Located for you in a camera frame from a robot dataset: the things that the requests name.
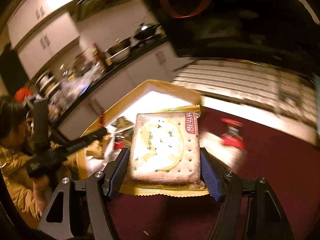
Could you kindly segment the small black red candy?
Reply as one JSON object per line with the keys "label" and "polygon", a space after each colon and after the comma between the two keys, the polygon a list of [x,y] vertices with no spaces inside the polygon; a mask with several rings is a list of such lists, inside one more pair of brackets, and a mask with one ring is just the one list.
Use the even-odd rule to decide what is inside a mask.
{"label": "small black red candy", "polygon": [[221,121],[226,125],[227,131],[221,135],[222,144],[229,147],[235,147],[241,150],[245,149],[241,129],[243,124],[232,119],[222,118]]}

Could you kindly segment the large cracker packet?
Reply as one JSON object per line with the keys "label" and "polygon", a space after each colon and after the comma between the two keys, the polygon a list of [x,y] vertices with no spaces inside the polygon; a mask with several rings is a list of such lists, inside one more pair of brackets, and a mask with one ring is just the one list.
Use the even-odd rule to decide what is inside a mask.
{"label": "large cracker packet", "polygon": [[208,189],[201,179],[199,105],[139,113],[121,193],[199,197]]}

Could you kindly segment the olive gold snack packet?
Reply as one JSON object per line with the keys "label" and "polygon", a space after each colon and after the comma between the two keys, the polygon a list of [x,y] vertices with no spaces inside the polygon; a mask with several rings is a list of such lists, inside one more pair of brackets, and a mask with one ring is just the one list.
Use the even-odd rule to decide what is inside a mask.
{"label": "olive gold snack packet", "polygon": [[135,124],[127,120],[124,116],[121,116],[118,117],[114,122],[112,122],[111,126],[115,128],[114,133],[120,133],[134,128]]}

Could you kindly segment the person in yellow jacket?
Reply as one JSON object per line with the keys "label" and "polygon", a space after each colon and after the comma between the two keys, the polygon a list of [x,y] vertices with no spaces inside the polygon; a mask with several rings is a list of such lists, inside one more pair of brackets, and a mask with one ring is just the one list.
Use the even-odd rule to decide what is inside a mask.
{"label": "person in yellow jacket", "polygon": [[47,176],[30,178],[25,168],[34,150],[31,118],[26,115],[17,100],[1,96],[1,172],[19,213],[39,220],[52,191]]}

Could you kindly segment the gold cardboard box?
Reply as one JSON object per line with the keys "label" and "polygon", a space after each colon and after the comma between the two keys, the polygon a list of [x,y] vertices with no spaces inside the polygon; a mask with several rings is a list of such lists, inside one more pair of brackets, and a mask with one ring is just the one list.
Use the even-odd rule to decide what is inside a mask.
{"label": "gold cardboard box", "polygon": [[104,113],[105,126],[111,128],[111,122],[121,116],[136,125],[136,117],[139,113],[156,113],[165,109],[200,103],[201,96],[194,90],[164,81],[147,80]]}

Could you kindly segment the dark red table cloth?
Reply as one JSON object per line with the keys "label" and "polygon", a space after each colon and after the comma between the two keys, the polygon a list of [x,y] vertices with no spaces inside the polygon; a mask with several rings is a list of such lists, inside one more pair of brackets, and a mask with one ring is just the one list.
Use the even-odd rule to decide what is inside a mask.
{"label": "dark red table cloth", "polygon": [[227,135],[240,125],[235,166],[200,149],[203,196],[134,196],[106,204],[116,239],[319,239],[319,150],[278,130],[202,108],[206,132]]}

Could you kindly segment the white mechanical keyboard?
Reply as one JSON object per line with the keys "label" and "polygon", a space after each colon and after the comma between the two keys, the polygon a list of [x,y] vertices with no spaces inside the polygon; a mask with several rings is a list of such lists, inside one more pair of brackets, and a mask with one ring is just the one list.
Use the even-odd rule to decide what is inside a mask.
{"label": "white mechanical keyboard", "polygon": [[318,124],[315,81],[303,74],[250,61],[197,60],[178,71],[173,82],[218,99]]}

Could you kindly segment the dark glass bottle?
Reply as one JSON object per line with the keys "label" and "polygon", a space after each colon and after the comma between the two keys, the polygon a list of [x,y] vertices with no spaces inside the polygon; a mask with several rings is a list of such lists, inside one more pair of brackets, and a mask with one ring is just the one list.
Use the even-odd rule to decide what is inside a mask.
{"label": "dark glass bottle", "polygon": [[100,50],[96,43],[93,43],[93,56],[97,62],[100,62],[105,68],[108,67],[106,63],[105,54]]}

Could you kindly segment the white bowl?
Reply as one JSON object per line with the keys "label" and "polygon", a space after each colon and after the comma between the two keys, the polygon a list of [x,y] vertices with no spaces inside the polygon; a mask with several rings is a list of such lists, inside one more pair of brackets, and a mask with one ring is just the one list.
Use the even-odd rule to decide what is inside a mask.
{"label": "white bowl", "polygon": [[117,39],[116,44],[104,51],[108,63],[120,63],[128,58],[131,53],[131,38],[124,40]]}

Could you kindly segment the black wok with lid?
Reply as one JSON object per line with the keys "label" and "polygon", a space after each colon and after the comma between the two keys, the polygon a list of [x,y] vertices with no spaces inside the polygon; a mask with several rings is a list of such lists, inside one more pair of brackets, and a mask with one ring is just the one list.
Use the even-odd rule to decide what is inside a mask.
{"label": "black wok with lid", "polygon": [[147,40],[156,34],[159,24],[141,23],[134,34],[134,38],[139,41]]}

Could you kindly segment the black computer monitor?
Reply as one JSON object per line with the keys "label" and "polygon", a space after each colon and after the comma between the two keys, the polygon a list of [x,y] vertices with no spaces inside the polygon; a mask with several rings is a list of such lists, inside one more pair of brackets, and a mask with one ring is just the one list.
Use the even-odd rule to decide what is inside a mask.
{"label": "black computer monitor", "polygon": [[179,57],[319,73],[319,0],[143,0]]}

